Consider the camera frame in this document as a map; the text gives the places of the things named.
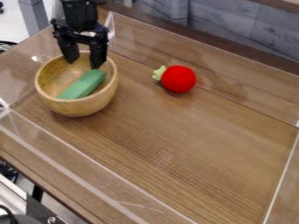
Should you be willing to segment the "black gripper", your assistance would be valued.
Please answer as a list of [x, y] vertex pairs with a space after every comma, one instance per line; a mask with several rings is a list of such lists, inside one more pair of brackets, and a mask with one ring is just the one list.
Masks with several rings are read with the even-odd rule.
[[74, 63], [80, 57], [79, 44], [90, 44], [90, 63], [92, 69], [99, 69], [107, 61], [108, 31], [110, 29], [96, 22], [91, 28], [74, 28], [67, 25], [66, 19], [54, 19], [54, 37], [58, 40], [64, 59]]

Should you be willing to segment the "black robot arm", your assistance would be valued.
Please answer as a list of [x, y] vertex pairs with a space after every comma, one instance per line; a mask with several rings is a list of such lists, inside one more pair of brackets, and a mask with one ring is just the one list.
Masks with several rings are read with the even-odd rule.
[[68, 63], [80, 58], [79, 44], [90, 49], [90, 66], [99, 69], [108, 56], [108, 28], [99, 23], [98, 0], [54, 0], [51, 25]]

